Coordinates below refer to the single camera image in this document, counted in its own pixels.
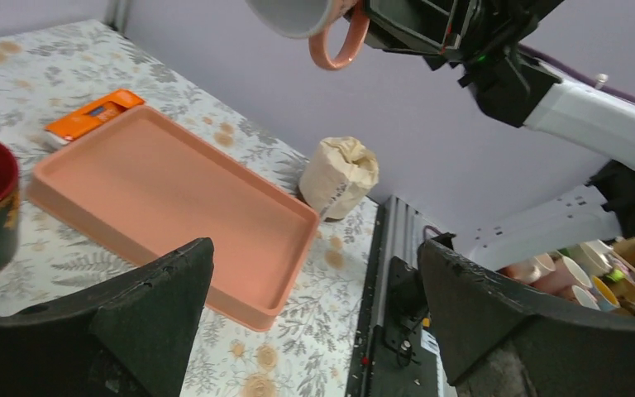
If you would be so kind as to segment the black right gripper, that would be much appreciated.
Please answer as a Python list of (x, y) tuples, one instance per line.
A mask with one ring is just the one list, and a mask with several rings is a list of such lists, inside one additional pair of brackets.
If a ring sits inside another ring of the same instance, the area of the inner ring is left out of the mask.
[(365, 43), (384, 52), (422, 56), (436, 70), (509, 53), (561, 0), (372, 0)]

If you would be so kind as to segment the small brown pink cup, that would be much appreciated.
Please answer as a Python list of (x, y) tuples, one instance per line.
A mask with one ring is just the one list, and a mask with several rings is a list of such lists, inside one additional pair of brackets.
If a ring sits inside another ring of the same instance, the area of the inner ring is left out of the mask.
[[(248, 0), (246, 5), (273, 32), (282, 37), (308, 41), (313, 63), (324, 70), (346, 68), (365, 42), (370, 19), (363, 1), (343, 0)], [(334, 56), (328, 49), (328, 33), (340, 18), (350, 15), (341, 49)]]

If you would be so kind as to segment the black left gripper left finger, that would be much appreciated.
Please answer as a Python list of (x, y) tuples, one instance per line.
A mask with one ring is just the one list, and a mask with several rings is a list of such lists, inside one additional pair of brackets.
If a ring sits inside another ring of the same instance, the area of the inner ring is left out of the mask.
[(0, 316), (0, 396), (177, 396), (213, 273), (211, 239)]

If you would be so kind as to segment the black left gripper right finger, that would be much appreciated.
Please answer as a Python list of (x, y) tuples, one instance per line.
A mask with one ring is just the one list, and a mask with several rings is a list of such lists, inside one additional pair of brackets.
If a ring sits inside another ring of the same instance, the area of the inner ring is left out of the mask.
[(433, 240), (418, 267), (459, 395), (635, 396), (635, 318), (539, 292)]

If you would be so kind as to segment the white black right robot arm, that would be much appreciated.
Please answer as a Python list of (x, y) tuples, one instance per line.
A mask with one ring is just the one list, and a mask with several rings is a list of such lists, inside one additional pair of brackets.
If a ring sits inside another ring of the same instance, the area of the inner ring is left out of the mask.
[(461, 66), (479, 110), (512, 127), (545, 132), (608, 158), (567, 193), (443, 246), (489, 270), (593, 240), (635, 237), (635, 98), (607, 87), (523, 38), (554, 1), (366, 1), (368, 46), (418, 55), (431, 69)]

